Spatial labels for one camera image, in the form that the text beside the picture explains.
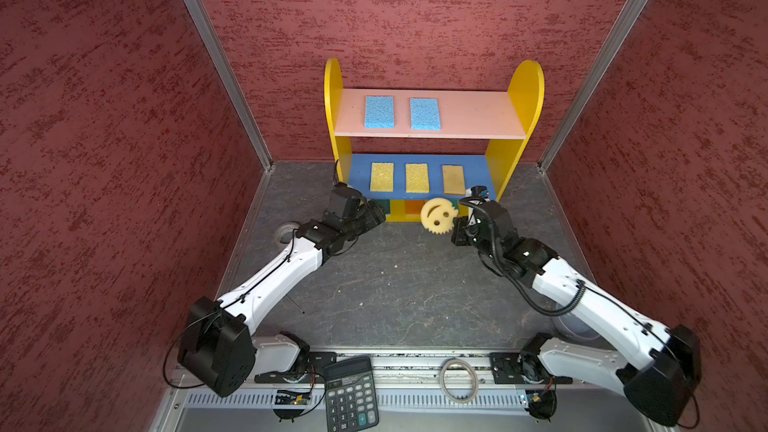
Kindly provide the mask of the yellow smiley face sponge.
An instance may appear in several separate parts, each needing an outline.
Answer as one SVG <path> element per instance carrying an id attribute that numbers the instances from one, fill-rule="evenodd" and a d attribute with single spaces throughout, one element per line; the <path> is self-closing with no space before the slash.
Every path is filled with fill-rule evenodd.
<path id="1" fill-rule="evenodd" d="M 434 198 L 424 203 L 420 211 L 422 226 L 433 234 L 446 234 L 454 227 L 458 210 L 445 198 Z"/>

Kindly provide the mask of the tan yellow sponge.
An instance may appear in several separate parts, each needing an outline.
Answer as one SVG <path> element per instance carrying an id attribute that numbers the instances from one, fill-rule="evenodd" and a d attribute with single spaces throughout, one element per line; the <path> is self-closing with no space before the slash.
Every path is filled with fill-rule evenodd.
<path id="1" fill-rule="evenodd" d="M 464 196 L 466 185 L 464 169 L 459 165 L 443 165 L 443 193 L 446 195 Z"/>

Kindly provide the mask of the blue sponge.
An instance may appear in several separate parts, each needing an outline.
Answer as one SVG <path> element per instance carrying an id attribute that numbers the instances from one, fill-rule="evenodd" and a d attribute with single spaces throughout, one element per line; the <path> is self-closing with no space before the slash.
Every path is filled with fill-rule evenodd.
<path id="1" fill-rule="evenodd" d="M 394 128 L 394 98 L 392 96 L 366 96 L 364 126 L 367 129 Z"/>
<path id="2" fill-rule="evenodd" d="M 412 130 L 439 131 L 440 110 L 436 98 L 410 98 L 410 124 Z"/>

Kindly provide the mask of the dark green scouring sponge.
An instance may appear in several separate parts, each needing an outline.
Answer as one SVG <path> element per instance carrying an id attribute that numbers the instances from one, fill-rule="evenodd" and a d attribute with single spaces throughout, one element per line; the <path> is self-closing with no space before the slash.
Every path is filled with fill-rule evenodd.
<path id="1" fill-rule="evenodd" d="M 380 208 L 382 208 L 382 209 L 386 209 L 386 208 L 388 208 L 388 207 L 389 207 L 389 206 L 388 206 L 388 201 L 380 201 L 380 200 L 375 200 L 375 199 L 374 199 L 374 200 L 371 200 L 371 201 L 370 201 L 370 204 L 371 204 L 371 205 L 375 205 L 375 206 L 377 206 L 377 207 L 380 207 Z"/>

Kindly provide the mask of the orange sponge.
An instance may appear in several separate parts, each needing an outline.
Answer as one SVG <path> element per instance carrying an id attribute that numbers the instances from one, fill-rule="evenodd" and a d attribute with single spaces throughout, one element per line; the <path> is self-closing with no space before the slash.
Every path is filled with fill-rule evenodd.
<path id="1" fill-rule="evenodd" d="M 404 213 L 407 217 L 419 218 L 423 206 L 424 206 L 423 200 L 405 200 Z"/>

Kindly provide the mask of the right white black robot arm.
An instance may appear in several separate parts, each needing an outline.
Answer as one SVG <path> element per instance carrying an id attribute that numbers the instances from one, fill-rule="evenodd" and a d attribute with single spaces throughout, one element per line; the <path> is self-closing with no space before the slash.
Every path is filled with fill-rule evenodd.
<path id="1" fill-rule="evenodd" d="M 467 217 L 455 219 L 454 244 L 473 246 L 481 263 L 508 280 L 537 313 L 572 315 L 611 350 L 572 344 L 539 333 L 518 363 L 532 384 L 571 378 L 625 397 L 651 421 L 678 425 L 702 378 L 700 341 L 689 328 L 668 327 L 632 309 L 573 268 L 555 250 L 517 234 L 508 211 L 485 197 L 460 199 Z"/>

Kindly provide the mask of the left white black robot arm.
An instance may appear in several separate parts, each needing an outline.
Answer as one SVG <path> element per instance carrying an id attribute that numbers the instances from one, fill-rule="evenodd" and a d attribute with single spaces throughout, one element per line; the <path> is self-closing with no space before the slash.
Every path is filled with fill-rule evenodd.
<path id="1" fill-rule="evenodd" d="M 299 341 L 286 333 L 258 337 L 261 322 L 345 243 L 384 222 L 385 213 L 373 200 L 333 198 L 320 221 L 293 228 L 286 247 L 251 278 L 218 299 L 202 297 L 192 305 L 173 343 L 179 365 L 220 397 L 234 393 L 251 375 L 291 370 L 302 350 Z"/>

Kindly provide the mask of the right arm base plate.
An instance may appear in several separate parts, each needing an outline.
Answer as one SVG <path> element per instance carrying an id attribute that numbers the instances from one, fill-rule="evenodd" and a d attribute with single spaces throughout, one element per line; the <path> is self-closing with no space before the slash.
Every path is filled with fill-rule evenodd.
<path id="1" fill-rule="evenodd" d="M 491 372 L 497 385 L 571 385 L 569 377 L 553 376 L 535 355 L 519 352 L 494 352 L 489 355 Z"/>

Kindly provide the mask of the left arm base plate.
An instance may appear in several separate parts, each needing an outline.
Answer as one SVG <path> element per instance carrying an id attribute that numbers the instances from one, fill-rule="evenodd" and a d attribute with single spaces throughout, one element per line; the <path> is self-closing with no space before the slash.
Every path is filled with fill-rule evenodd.
<path id="1" fill-rule="evenodd" d="M 317 379 L 311 374 L 312 371 L 324 375 L 325 369 L 336 363 L 337 358 L 336 352 L 310 351 L 299 355 L 298 364 L 294 369 L 287 372 L 256 375 L 253 382 L 257 384 L 308 384 L 312 378 Z"/>

